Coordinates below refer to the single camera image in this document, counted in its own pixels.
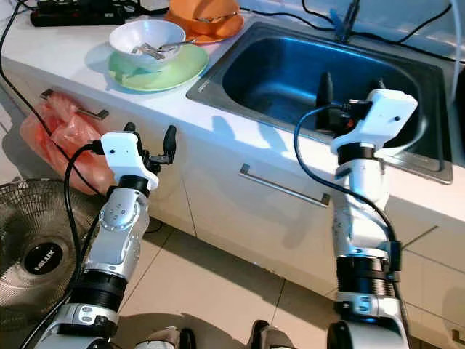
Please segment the dark metal faucet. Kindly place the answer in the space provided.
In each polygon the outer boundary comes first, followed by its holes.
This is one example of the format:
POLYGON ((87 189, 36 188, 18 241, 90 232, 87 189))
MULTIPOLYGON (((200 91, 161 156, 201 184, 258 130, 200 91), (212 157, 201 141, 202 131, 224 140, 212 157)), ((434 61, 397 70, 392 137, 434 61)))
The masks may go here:
POLYGON ((329 10, 330 19, 334 23, 335 41, 340 44, 346 44, 351 40, 355 31, 353 26, 357 16, 361 11, 361 0, 351 0, 345 15, 339 16, 335 9, 329 10))

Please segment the light green plate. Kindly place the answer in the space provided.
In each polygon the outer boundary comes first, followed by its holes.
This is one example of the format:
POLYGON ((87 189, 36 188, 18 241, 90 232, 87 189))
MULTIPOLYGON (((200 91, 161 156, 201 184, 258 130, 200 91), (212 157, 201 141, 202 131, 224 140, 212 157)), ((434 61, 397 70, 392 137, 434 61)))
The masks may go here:
POLYGON ((130 63, 119 53, 108 57, 108 74, 115 83, 126 89, 156 92, 175 89, 195 79, 209 63, 209 53, 203 47, 186 46, 173 60, 151 66, 130 63))

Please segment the white kitchen cabinet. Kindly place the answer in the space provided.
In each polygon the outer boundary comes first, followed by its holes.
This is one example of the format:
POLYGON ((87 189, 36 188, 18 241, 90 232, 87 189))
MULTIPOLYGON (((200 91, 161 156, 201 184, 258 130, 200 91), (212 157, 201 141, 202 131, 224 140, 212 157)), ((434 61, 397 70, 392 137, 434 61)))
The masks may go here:
MULTIPOLYGON (((77 81, 43 70, 9 72, 9 78, 32 100, 53 89, 94 110, 108 110, 104 129, 122 129, 133 121, 149 143, 160 144, 165 128, 176 125, 179 167, 166 170, 163 185, 182 183, 188 203, 182 228, 314 292, 335 289, 333 207, 312 205, 239 175, 249 164, 253 175, 305 195, 328 193, 296 163, 289 131, 193 102, 188 87, 135 93, 89 70, 77 81)), ((404 299, 433 313, 465 307, 465 168, 453 172, 454 182, 441 184, 386 167, 391 193, 386 213, 405 245, 404 299)))

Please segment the black power strip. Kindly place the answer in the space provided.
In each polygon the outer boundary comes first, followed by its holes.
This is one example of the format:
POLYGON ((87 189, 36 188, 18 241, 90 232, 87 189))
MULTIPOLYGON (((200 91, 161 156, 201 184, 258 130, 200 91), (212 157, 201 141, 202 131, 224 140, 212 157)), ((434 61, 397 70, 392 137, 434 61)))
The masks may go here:
POLYGON ((29 14, 34 27, 123 25, 123 11, 114 0, 37 0, 29 14))

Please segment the orange plate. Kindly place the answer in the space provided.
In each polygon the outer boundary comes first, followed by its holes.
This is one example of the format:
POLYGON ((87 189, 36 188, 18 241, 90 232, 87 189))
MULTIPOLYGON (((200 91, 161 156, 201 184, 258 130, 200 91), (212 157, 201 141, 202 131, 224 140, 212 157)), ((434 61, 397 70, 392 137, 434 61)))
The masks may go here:
POLYGON ((236 36, 245 24, 245 20, 237 11, 213 21, 183 19, 169 11, 165 20, 182 27, 186 39, 195 39, 196 44, 210 44, 236 36))

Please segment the black floor fan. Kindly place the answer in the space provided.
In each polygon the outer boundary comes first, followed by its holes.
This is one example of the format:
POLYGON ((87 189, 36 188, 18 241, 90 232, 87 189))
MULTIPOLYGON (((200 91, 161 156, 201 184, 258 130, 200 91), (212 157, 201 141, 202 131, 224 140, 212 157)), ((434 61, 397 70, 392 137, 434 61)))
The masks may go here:
POLYGON ((32 329, 63 296, 76 266, 64 183, 54 179, 1 187, 0 330, 32 329))

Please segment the metal fork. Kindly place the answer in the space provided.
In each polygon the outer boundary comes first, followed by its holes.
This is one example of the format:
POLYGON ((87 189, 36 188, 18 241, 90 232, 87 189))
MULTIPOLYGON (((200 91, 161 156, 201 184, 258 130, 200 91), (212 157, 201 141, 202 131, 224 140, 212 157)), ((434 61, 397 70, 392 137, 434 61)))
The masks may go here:
POLYGON ((140 44, 140 46, 133 47, 132 54, 139 54, 151 57, 155 61, 165 60, 165 54, 160 49, 156 49, 148 43, 140 44))

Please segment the stainless steel sink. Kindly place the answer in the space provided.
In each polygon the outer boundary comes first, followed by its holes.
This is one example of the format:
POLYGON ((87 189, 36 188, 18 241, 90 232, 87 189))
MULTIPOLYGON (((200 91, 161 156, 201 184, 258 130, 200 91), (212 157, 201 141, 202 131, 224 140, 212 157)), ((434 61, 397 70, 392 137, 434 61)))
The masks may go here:
POLYGON ((338 103, 364 100, 370 82, 378 77, 383 77, 388 89, 415 97, 418 109, 378 154, 405 172, 452 183, 444 73, 431 63, 258 21, 195 82, 187 96, 293 131, 300 117, 316 108, 323 72, 331 73, 338 103))

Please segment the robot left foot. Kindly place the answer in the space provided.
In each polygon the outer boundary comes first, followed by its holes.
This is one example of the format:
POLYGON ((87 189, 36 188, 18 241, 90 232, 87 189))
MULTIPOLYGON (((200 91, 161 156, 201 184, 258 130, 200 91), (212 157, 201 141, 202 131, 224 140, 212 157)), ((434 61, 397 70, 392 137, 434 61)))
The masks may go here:
POLYGON ((134 349, 196 349, 195 332, 192 329, 169 326, 150 333, 134 349))

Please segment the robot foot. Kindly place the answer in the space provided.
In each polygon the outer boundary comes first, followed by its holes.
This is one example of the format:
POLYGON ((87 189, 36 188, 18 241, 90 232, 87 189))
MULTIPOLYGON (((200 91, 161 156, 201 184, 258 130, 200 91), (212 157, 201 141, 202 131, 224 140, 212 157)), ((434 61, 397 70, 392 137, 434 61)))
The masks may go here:
POLYGON ((247 349, 296 349, 289 336, 265 320, 253 323, 247 349))
POLYGON ((134 349, 196 349, 195 332, 192 329, 169 326, 150 333, 134 349))

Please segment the orange plastic bag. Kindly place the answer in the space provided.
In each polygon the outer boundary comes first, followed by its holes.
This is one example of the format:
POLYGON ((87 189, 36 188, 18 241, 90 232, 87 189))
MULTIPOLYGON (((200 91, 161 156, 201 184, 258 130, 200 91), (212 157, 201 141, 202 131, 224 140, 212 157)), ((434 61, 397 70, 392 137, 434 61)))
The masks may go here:
MULTIPOLYGON (((38 116, 49 130, 42 127, 37 116, 29 116, 21 123, 20 136, 27 146, 45 160, 57 173, 65 173, 69 158, 84 144, 98 140, 102 133, 88 116, 79 113, 80 104, 72 97, 54 92, 40 104, 38 116)), ((102 154, 82 153, 70 176, 70 186, 87 195, 106 193, 113 184, 112 170, 102 154)))

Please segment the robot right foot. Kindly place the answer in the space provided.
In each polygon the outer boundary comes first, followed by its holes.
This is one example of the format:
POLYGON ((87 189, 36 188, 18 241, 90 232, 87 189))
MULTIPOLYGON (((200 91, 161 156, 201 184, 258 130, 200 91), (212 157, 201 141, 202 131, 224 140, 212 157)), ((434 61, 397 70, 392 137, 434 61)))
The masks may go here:
POLYGON ((296 349, 289 336, 265 320, 253 323, 247 349, 296 349))

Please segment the white ribbed bowl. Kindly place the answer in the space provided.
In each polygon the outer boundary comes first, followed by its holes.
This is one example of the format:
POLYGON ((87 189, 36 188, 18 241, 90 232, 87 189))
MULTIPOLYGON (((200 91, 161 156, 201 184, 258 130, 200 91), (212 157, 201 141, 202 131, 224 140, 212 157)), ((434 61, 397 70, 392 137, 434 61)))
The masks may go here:
POLYGON ((109 45, 113 48, 113 53, 119 53, 130 63, 151 66, 173 60, 182 50, 182 47, 167 52, 165 60, 159 61, 145 55, 132 54, 133 47, 148 43, 157 49, 162 44, 184 41, 186 34, 182 27, 171 21, 149 19, 129 21, 129 23, 120 25, 109 34, 108 39, 109 45))

